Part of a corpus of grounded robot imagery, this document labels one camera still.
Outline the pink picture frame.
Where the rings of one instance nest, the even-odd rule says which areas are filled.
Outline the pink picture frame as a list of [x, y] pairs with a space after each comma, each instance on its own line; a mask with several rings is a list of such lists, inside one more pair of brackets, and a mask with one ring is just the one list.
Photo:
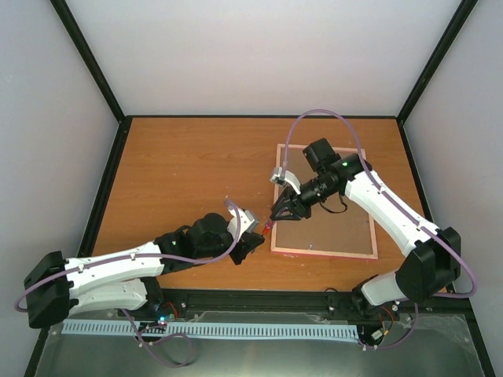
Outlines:
[[337, 194], [322, 206], [311, 208], [311, 217], [278, 221], [271, 231], [275, 253], [341, 258], [378, 259], [375, 222], [357, 204]]

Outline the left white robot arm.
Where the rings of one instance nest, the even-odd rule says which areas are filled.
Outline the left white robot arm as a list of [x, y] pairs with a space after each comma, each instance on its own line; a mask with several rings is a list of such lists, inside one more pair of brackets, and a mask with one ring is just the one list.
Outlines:
[[159, 276], [222, 258], [240, 265], [264, 242], [255, 232], [257, 224], [248, 211], [229, 221], [210, 213], [125, 251], [90, 258], [51, 252], [24, 279], [28, 325], [47, 328], [76, 314], [106, 309], [155, 316], [165, 301]]

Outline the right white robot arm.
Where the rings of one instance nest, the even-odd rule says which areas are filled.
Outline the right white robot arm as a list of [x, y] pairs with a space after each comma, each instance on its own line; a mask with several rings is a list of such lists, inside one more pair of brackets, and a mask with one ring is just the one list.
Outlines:
[[461, 237], [439, 228], [409, 207], [380, 179], [358, 153], [341, 156], [322, 138], [302, 150], [314, 177], [302, 183], [284, 167], [275, 167], [270, 180], [283, 188], [270, 219], [310, 218], [312, 207], [338, 195], [360, 206], [393, 239], [405, 257], [401, 266], [373, 276], [353, 290], [353, 304], [370, 306], [404, 301], [421, 304], [461, 275]]

